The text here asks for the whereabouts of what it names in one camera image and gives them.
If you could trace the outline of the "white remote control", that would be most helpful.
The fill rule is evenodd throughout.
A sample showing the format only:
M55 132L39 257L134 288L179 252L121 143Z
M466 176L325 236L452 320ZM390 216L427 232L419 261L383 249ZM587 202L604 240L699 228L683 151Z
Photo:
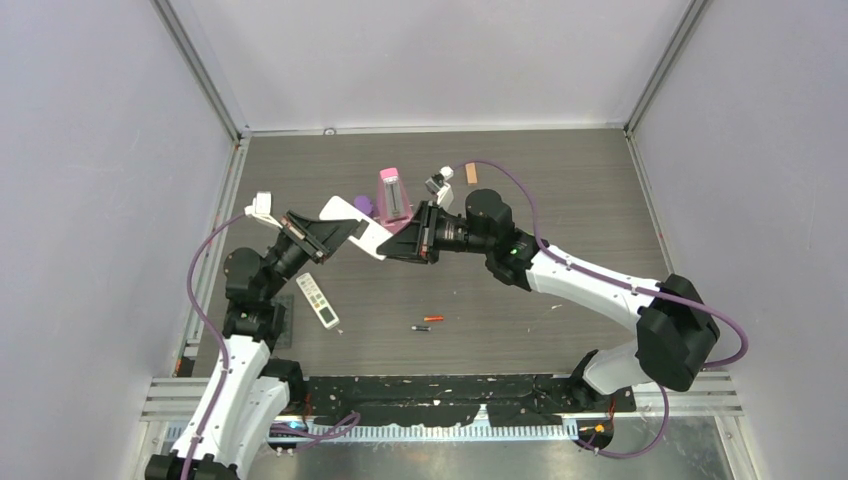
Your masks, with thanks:
M378 261L386 259L385 255L378 252L378 248L393 234L348 201L339 196L331 197L320 211L319 219L353 221L355 228L348 236L348 241Z
M296 279L296 283L323 327L327 330L337 328L340 319L313 276L304 273Z

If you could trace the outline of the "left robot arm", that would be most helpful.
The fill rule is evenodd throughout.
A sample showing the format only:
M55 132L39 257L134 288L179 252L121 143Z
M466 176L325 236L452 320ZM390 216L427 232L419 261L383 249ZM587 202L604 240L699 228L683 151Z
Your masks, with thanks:
M275 418L305 405L299 362L272 356L287 313L276 296L307 262L328 260L360 223L292 211L270 223L277 237L266 253L241 247L224 260L224 325L206 326L218 347L216 368L187 429L168 453L150 457L147 479L245 479Z

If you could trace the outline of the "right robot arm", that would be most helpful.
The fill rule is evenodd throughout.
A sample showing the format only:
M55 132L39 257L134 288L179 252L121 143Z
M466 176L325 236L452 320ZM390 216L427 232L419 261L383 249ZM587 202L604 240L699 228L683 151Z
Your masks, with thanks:
M482 254L501 283L577 303L634 334L614 349L590 351L572 371L571 397L584 410L647 382L687 391L720 337L716 322L691 307L700 297L688 279L628 277L571 257L516 227L511 207L491 189L472 191L462 215L421 202L377 249L388 259L420 264L437 262L443 251Z

